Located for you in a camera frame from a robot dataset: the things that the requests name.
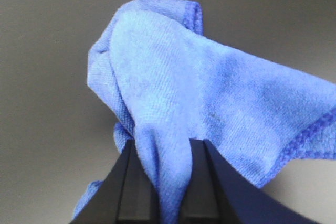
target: blue microfiber cloth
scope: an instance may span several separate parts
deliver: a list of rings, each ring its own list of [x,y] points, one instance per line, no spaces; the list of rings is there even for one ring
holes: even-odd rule
[[[294,158],[336,159],[336,85],[203,37],[199,3],[134,0],[89,52],[88,85],[116,114],[177,223],[192,171],[189,138],[209,139],[262,187]],[[89,185],[76,216],[101,185]]]

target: gray background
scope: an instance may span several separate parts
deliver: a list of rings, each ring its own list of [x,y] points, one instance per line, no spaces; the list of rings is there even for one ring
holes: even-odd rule
[[[0,0],[0,223],[67,223],[118,157],[87,51],[130,0]],[[205,36],[336,83],[336,0],[197,0]],[[336,223],[336,162],[293,161],[266,192]]]

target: cloth fold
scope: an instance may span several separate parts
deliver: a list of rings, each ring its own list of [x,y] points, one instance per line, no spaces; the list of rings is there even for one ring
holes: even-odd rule
[[[207,39],[195,1],[123,5],[89,52],[87,82],[120,121],[118,150],[135,139],[164,224],[177,223],[190,179],[189,138],[209,139],[258,187],[294,158],[336,159],[336,85]]]

